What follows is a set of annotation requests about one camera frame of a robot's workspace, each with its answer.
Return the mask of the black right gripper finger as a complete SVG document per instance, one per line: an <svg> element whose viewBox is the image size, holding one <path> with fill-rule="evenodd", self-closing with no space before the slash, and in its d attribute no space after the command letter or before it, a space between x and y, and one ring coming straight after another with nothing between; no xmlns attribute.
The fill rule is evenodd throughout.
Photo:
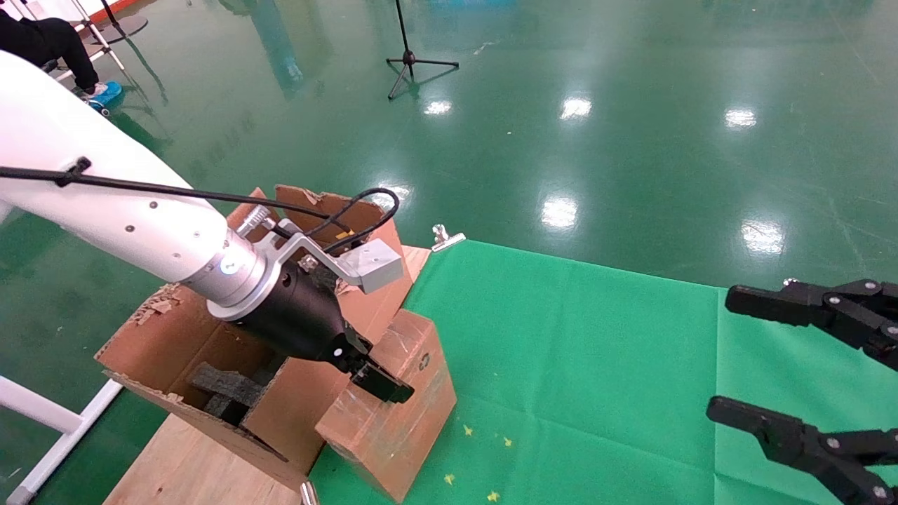
<svg viewBox="0 0 898 505"><path fill-rule="evenodd" d="M767 460L810 474L840 503L896 503L896 487L870 470L896 466L896 429L822 432L802 419L725 396L711 397L706 415L750 433Z"/></svg>
<svg viewBox="0 0 898 505"><path fill-rule="evenodd" d="M885 367L897 368L895 283L860 279L827 287L790 281L778 291L733 285L725 308L761 320L814 326Z"/></svg>

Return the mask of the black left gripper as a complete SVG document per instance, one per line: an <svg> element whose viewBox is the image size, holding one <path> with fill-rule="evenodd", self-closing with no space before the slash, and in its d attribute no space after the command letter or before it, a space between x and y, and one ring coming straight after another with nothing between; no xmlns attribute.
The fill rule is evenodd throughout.
<svg viewBox="0 0 898 505"><path fill-rule="evenodd" d="M297 263L284 264L272 291L235 324L289 358L349 372L353 384L385 403L407 403L415 390L374 361L370 343L343 317L336 295Z"/></svg>

